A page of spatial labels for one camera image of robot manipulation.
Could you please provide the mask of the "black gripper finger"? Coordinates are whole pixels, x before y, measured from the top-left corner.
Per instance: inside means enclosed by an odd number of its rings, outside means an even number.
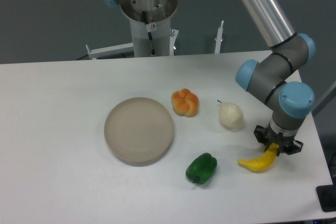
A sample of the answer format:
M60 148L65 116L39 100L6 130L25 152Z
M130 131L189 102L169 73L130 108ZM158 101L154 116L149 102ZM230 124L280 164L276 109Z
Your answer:
M285 153L287 155L300 153L302 148L303 148L303 143L301 141L297 141L297 140L289 140L286 142L282 141L279 144L277 156L279 156L282 153Z
M256 137L258 143L265 147L265 151L269 149L271 145L271 140L268 137L268 128L261 125L257 125L254 129L254 136Z

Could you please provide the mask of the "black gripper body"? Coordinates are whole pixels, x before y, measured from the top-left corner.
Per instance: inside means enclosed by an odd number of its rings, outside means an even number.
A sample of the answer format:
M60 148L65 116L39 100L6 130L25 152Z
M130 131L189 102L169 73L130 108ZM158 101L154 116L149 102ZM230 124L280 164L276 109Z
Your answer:
M293 145L295 138L293 136L283 136L283 133L276 133L271 128L266 128L265 145L269 146L275 143L279 148L288 148Z

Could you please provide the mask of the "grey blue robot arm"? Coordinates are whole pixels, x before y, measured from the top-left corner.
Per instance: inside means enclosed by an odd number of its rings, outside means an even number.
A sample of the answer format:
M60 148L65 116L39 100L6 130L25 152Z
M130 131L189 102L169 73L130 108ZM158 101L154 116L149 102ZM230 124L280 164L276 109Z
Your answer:
M130 21L136 57L173 53L170 18L177 0L103 0L120 6ZM314 103L312 89L300 82L287 82L315 53L314 41L296 33L276 0L242 0L261 32L271 54L262 62L248 60L236 73L236 82L272 110L267 127L256 126L254 135L265 146L277 144L278 153L299 153L303 144L295 139Z

